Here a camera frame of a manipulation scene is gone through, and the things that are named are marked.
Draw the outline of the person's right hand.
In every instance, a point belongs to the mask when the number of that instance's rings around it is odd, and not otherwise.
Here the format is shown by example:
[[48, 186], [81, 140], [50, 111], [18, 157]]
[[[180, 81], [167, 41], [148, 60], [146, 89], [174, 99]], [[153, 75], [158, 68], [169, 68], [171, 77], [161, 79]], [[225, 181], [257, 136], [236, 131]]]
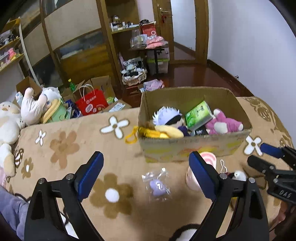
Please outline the person's right hand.
[[280, 210], [278, 212], [278, 215], [275, 219], [275, 224], [279, 224], [280, 222], [284, 221], [286, 218], [286, 212], [289, 208], [289, 205], [286, 202], [281, 202], [280, 204]]

